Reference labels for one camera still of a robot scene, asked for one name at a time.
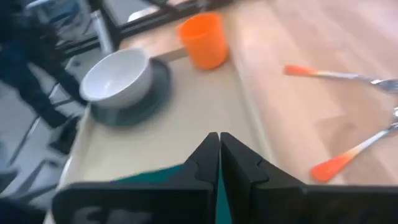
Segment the orange cup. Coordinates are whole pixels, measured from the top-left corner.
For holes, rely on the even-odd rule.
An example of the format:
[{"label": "orange cup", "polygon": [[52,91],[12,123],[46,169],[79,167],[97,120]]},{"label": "orange cup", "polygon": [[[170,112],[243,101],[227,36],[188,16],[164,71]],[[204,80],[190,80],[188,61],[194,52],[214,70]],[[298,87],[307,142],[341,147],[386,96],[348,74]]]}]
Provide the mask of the orange cup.
[{"label": "orange cup", "polygon": [[221,16],[216,12],[189,18],[178,28],[178,36],[197,68],[215,68],[228,56]]}]

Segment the orange spoon handle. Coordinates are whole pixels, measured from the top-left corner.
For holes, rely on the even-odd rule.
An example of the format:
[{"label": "orange spoon handle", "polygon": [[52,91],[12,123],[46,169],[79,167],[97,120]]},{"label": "orange spoon handle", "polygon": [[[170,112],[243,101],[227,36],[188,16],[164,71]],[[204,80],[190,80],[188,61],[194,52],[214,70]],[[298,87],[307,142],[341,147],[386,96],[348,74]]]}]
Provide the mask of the orange spoon handle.
[{"label": "orange spoon handle", "polygon": [[332,179],[339,171],[344,168],[351,160],[353,160],[360,152],[370,146],[372,143],[385,136],[389,132],[389,129],[383,130],[367,139],[365,142],[355,146],[354,148],[326,161],[315,167],[312,167],[310,173],[313,179],[317,182],[328,182]]},{"label": "orange spoon handle", "polygon": [[284,73],[286,75],[316,76],[316,77],[327,77],[327,78],[345,78],[345,79],[363,78],[357,74],[321,71],[298,65],[286,65],[284,67]]},{"label": "orange spoon handle", "polygon": [[298,65],[286,65],[284,67],[284,73],[286,75],[304,75],[304,76],[311,76],[311,75],[316,75],[317,70],[304,67],[304,66],[298,66]]}]

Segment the bowl rim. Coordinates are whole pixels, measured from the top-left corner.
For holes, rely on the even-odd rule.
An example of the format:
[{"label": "bowl rim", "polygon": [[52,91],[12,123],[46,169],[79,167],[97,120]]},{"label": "bowl rim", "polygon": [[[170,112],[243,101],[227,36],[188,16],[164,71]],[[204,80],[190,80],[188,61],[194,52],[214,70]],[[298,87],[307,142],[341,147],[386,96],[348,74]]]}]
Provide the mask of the bowl rim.
[{"label": "bowl rim", "polygon": [[[132,81],[130,81],[129,84],[126,85],[126,87],[124,87],[123,89],[119,90],[117,93],[115,93],[115,94],[113,94],[113,95],[110,95],[110,96],[107,96],[107,97],[101,97],[101,98],[99,98],[99,97],[88,96],[88,95],[85,93],[85,91],[83,91],[83,87],[84,87],[84,85],[87,83],[88,74],[89,74],[92,70],[94,70],[96,67],[98,67],[101,63],[103,63],[103,62],[104,62],[105,60],[107,60],[108,58],[114,57],[115,55],[121,54],[121,53],[123,53],[123,52],[129,52],[129,51],[139,51],[140,53],[142,53],[142,54],[145,56],[146,60],[145,60],[145,64],[144,64],[143,68],[142,68],[141,71],[140,71],[140,74],[139,74],[135,79],[133,79]],[[81,81],[81,83],[80,83],[80,89],[79,89],[80,95],[81,95],[82,98],[84,98],[85,100],[89,101],[90,103],[95,103],[95,102],[99,102],[99,101],[108,100],[108,99],[110,99],[111,97],[114,97],[115,95],[117,95],[117,94],[119,94],[120,92],[124,91],[125,89],[127,89],[128,87],[130,87],[135,81],[137,81],[137,79],[138,79],[139,77],[141,77],[141,75],[144,73],[144,71],[148,68],[149,64],[150,64],[150,56],[149,56],[149,54],[148,54],[142,47],[131,47],[131,48],[128,48],[128,49],[121,49],[121,50],[118,50],[117,52],[113,52],[113,53],[107,55],[105,58],[101,59],[99,62],[97,62],[97,63],[86,73],[86,75],[84,76],[84,78],[82,79],[82,81]]]}]

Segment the teal cloth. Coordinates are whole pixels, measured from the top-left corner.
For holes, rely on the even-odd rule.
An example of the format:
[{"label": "teal cloth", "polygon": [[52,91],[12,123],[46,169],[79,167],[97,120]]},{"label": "teal cloth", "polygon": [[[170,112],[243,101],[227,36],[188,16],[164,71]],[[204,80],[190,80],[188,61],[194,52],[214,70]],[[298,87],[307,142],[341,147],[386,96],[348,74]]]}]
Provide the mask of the teal cloth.
[{"label": "teal cloth", "polygon": [[135,176],[125,177],[116,180],[116,182],[125,183],[125,184],[134,183],[134,182],[164,183],[177,171],[179,171],[181,167],[182,165],[176,165],[162,170],[145,172]]},{"label": "teal cloth", "polygon": [[[148,182],[148,183],[164,183],[177,171],[181,169],[183,165],[177,165],[162,170],[145,172],[139,175],[125,177],[123,179],[116,180],[120,183],[136,183],[136,182]],[[221,173],[221,165],[218,175],[218,194],[217,194],[217,205],[216,205],[216,223],[217,224],[230,224],[231,215],[229,214],[229,205],[226,198],[226,192],[224,187],[224,181]]]}]

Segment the white bowl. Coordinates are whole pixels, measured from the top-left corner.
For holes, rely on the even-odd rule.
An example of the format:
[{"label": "white bowl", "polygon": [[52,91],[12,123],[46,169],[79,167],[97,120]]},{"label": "white bowl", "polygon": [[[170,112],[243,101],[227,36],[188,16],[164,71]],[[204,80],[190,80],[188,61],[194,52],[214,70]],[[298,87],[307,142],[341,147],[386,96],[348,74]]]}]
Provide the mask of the white bowl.
[{"label": "white bowl", "polygon": [[125,108],[140,101],[152,85],[150,57],[140,48],[115,52],[84,77],[80,95],[103,108]]}]

